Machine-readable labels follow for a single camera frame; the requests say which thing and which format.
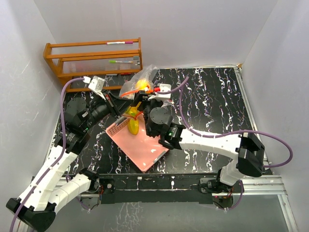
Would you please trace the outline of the yellow banana bunch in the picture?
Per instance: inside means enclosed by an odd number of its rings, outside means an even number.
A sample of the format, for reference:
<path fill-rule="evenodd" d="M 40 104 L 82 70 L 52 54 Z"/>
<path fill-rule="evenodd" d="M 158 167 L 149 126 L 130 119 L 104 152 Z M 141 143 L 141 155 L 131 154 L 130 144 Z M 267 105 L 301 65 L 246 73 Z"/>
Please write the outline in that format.
<path fill-rule="evenodd" d="M 141 102 L 139 102 L 137 104 L 137 106 L 131 106 L 129 107 L 125 113 L 124 116 L 125 117 L 129 117 L 132 118 L 134 120 L 137 120 L 138 116 L 142 114 L 142 111 L 138 110 L 139 106 L 140 106 Z"/>

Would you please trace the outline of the clear orange-zip bag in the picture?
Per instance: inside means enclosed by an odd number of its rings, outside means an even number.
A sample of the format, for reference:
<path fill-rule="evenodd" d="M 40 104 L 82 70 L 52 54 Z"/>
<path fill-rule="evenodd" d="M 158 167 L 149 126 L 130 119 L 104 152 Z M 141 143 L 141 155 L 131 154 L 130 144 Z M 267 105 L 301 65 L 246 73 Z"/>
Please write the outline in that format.
<path fill-rule="evenodd" d="M 174 105 L 174 101 L 172 101 L 171 99 L 168 100 L 164 100 L 163 104 L 161 107 L 167 107 L 167 106 L 173 106 Z"/>

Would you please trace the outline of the yellow mango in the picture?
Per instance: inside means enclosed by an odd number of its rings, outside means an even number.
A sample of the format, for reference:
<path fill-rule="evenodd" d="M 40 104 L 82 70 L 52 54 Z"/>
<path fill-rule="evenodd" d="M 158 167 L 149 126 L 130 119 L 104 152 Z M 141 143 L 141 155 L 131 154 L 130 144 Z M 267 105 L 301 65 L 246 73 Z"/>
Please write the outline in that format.
<path fill-rule="evenodd" d="M 135 84 L 135 87 L 136 87 L 137 90 L 148 91 L 148 90 L 151 89 L 151 84 L 147 79 L 140 79 Z"/>

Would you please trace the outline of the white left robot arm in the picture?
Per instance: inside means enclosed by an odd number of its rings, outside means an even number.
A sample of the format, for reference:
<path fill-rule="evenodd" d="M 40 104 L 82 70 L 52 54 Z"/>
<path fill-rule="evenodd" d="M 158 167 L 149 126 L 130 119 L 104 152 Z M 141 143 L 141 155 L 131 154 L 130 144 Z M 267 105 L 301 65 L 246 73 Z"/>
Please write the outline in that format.
<path fill-rule="evenodd" d="M 62 131 L 48 158 L 26 190 L 6 204 L 14 219 L 37 232 L 44 232 L 67 203 L 85 191 L 96 192 L 100 186 L 98 174 L 88 168 L 82 169 L 63 187 L 55 189 L 55 186 L 89 141 L 89 130 L 107 116 L 119 118 L 131 104 L 132 100 L 107 91 L 99 93 L 91 104 L 74 98 L 61 106 Z"/>

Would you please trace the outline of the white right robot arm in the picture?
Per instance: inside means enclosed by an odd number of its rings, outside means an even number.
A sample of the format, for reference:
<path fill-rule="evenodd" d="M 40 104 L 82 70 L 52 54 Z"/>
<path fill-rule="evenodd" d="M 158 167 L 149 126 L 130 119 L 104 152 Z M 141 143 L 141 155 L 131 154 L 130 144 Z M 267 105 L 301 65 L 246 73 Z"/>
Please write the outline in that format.
<path fill-rule="evenodd" d="M 231 161 L 222 167 L 215 179 L 201 181 L 203 193 L 229 192 L 244 177 L 260 177 L 263 172 L 265 147 L 252 132 L 221 134 L 187 129 L 174 123 L 171 114 L 163 107 L 163 100 L 155 93 L 138 91 L 132 103 L 143 112 L 146 134 L 158 137 L 158 142 L 169 150 L 195 149 L 223 155 Z"/>

